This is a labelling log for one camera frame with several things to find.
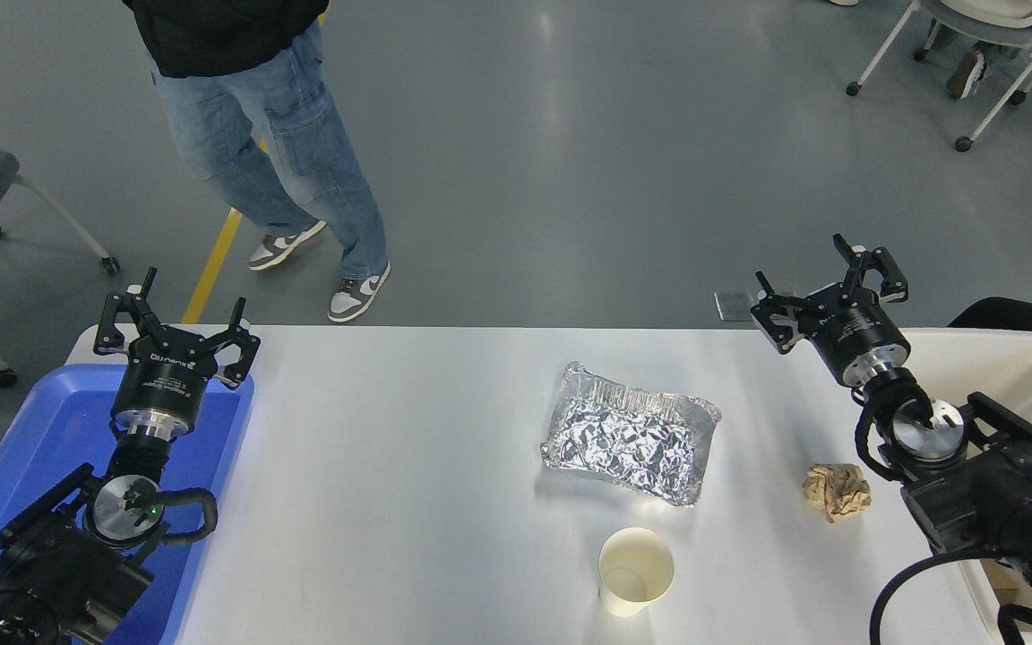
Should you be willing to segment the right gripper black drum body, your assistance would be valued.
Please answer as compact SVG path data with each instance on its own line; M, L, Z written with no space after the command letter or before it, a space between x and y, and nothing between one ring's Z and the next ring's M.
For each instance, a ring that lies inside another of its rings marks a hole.
M814 345L837 383L868 383L904 366L912 348L879 305L829 305L806 299L797 328Z

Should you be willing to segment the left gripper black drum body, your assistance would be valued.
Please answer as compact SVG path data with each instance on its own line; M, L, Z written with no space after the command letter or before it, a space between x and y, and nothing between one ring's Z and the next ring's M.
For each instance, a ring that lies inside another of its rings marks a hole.
M216 362L204 336L168 331L167 347L142 335L128 348L128 364L119 385L112 420L131 422L136 412L168 414L180 422L197 420Z

